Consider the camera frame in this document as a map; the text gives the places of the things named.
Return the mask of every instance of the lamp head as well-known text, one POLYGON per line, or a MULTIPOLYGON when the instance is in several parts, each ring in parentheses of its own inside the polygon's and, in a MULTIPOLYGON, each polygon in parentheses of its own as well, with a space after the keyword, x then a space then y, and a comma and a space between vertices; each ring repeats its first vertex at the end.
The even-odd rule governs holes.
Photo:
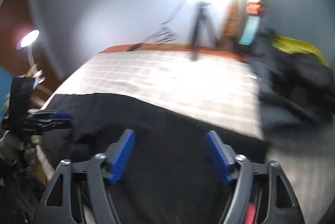
POLYGON ((23 47, 26 47, 32 44, 37 39, 39 34, 40 34, 40 31, 38 30, 33 30, 29 32, 18 42, 18 44, 16 45, 16 49, 21 49, 23 47))

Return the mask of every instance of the tripod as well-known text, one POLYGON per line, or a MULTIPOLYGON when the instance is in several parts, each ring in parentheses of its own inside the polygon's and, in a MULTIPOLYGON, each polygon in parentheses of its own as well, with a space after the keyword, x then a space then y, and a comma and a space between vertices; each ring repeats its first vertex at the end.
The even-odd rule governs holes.
POLYGON ((204 24, 207 25, 208 34, 211 37, 211 41, 214 42, 214 44, 216 45, 216 37, 214 33, 213 24, 212 24, 212 21, 210 20, 210 17, 206 13, 206 7, 209 5, 210 3, 206 3, 206 2, 198 2, 197 4, 198 15, 197 15, 197 19, 194 25, 194 30, 192 33, 192 39, 190 43, 190 48, 192 50, 192 53, 191 53, 192 61, 196 61, 198 59, 197 46, 198 46, 198 41, 199 41, 199 29, 200 29, 201 22, 204 22, 204 24))

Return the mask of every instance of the red component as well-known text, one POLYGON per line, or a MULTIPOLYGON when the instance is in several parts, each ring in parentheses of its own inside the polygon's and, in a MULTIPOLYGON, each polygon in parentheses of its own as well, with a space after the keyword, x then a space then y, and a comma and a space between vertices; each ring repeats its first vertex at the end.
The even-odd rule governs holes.
POLYGON ((252 224, 254 221, 254 217, 256 214, 256 207, 253 203, 248 203, 247 210, 246 210, 246 216, 244 218, 243 224, 252 224))

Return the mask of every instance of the tripod leg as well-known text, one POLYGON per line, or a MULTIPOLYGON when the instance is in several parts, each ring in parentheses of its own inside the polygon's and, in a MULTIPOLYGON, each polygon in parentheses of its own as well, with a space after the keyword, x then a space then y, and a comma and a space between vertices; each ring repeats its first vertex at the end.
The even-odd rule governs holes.
POLYGON ((198 42, 198 39, 199 39, 200 21, 201 21, 201 18, 202 18, 201 13, 202 13, 201 9, 199 9, 199 13, 198 13, 195 25, 194 25, 194 30, 193 30, 192 39, 191 39, 191 45, 190 45, 191 47, 190 48, 192 50, 192 53, 191 53, 191 60, 192 61, 196 61, 198 59, 197 42, 198 42))
POLYGON ((204 17, 204 20, 206 21, 207 30, 208 30, 208 36, 210 37, 210 40, 214 44, 214 47, 216 47, 217 37, 215 36, 215 31, 214 31, 212 20, 209 17, 209 15, 207 15, 207 14, 204 14, 203 17, 204 17))

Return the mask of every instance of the black cable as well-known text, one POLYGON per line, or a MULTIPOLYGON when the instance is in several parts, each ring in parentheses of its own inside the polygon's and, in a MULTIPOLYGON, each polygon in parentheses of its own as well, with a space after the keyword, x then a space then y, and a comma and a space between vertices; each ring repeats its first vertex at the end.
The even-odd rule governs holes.
POLYGON ((176 7, 171 12, 170 16, 166 19, 166 21, 160 24, 160 29, 157 32, 147 37, 141 43, 137 43, 133 45, 132 47, 129 48, 128 51, 135 51, 137 49, 140 49, 143 43, 146 43, 154 38, 155 38, 154 42, 161 43, 161 44, 176 40, 178 38, 178 34, 173 32, 171 28, 167 26, 167 24, 172 22, 175 19, 175 17, 181 11, 185 3, 186 3, 186 0, 180 0, 178 4, 176 5, 176 7))

